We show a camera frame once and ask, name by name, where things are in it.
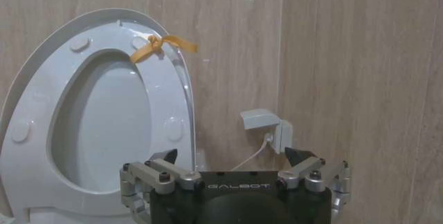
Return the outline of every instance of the wood grain wall panel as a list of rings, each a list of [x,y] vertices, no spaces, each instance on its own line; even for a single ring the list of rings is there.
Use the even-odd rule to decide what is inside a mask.
[[[430,65],[430,80],[415,165],[410,223],[443,223],[443,0]]]
[[[343,223],[406,223],[438,0],[302,1],[284,14],[315,23],[283,21],[280,113],[300,148],[352,164]]]

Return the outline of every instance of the screw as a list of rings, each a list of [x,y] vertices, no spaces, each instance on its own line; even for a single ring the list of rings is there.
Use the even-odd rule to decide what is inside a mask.
[[[168,172],[161,172],[159,175],[160,183],[167,183],[171,180],[171,175]]]
[[[129,169],[129,164],[125,163],[125,164],[123,165],[123,171],[127,171],[128,169]]]
[[[315,180],[320,180],[322,179],[322,173],[320,171],[315,170],[315,171],[311,171],[310,173],[310,177]]]

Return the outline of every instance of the robotic hand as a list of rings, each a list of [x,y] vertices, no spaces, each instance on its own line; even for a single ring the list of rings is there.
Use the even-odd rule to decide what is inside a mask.
[[[330,224],[350,201],[350,166],[286,148],[292,168],[195,172],[173,165],[177,150],[120,170],[121,203],[137,224]]]

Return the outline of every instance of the toilet lid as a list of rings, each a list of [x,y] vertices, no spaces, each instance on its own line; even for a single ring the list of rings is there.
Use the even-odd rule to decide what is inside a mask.
[[[99,10],[61,27],[29,57],[0,119],[0,166],[12,210],[121,214],[123,163],[177,148],[176,163],[193,169],[193,103],[183,56],[164,44],[161,54],[129,62],[151,35],[167,32],[141,13]]]

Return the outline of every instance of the white toilet seat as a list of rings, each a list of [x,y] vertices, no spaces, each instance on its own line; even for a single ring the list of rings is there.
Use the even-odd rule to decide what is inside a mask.
[[[76,112],[71,114],[69,110],[63,111],[65,115],[60,118],[64,125],[59,126],[60,108],[91,62],[100,57],[107,63],[109,55],[120,60],[121,57],[128,58],[152,34],[163,36],[167,33],[145,15],[124,9],[99,10],[61,27],[31,55],[11,87],[1,115],[1,179],[19,223],[27,221],[29,209],[40,208],[56,208],[91,216],[125,215],[128,210],[120,203],[117,181],[104,178],[112,177],[115,172],[113,179],[117,180],[119,166],[124,162],[144,160],[157,151],[177,148],[176,164],[185,169],[195,167],[191,83],[183,57],[168,44],[163,45],[164,55],[152,55],[132,70],[121,61],[125,67],[109,72],[113,74],[108,78],[99,78],[97,85],[104,85],[104,95],[115,89],[111,82],[119,81],[120,76],[125,84],[116,85],[121,93],[113,97],[91,99],[93,97],[89,96],[84,104],[77,104],[80,109],[85,109],[80,119],[83,125],[79,123],[79,136],[84,135],[85,138],[71,138],[73,132],[63,138],[53,137],[61,127],[71,128],[72,122],[64,119],[69,119]],[[137,93],[128,98],[127,92]],[[104,99],[111,99],[111,107],[105,106]],[[108,117],[108,112],[116,111],[119,115],[125,111],[125,107],[115,107],[120,99],[135,119],[96,121],[97,116]],[[71,139],[79,142],[72,151],[79,150],[81,154],[73,162],[69,160],[63,165],[67,171],[61,172],[60,164],[55,161],[57,155],[52,156],[51,152],[55,145],[52,141],[69,142]],[[63,144],[57,147],[67,147],[71,143]],[[81,175],[76,182],[68,178],[71,168]]]

